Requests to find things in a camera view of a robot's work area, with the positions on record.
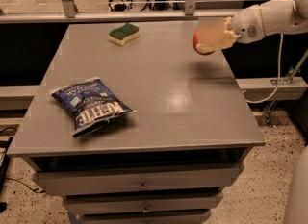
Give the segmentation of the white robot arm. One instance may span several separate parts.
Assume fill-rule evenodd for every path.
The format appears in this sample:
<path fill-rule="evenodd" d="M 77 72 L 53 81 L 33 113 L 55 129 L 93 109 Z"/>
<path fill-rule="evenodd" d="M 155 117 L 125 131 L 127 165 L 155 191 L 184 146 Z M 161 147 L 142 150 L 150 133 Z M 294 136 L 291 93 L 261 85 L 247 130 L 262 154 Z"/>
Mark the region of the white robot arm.
<path fill-rule="evenodd" d="M 212 17 L 199 19 L 192 37 L 197 53 L 209 55 L 236 42 L 249 44 L 275 34 L 307 33 L 308 0 L 269 0 L 218 20 L 219 27 Z"/>

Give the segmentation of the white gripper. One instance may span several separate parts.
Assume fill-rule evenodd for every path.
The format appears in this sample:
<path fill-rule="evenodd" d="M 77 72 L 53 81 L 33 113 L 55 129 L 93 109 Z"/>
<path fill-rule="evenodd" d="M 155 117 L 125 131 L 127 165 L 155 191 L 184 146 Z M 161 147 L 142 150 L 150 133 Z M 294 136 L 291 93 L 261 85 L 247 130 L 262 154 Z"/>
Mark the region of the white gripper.
<path fill-rule="evenodd" d="M 198 19 L 199 43 L 215 51 L 227 49 L 238 43 L 249 44 L 265 37 L 261 8 L 254 5 L 231 17 L 200 17 Z"/>

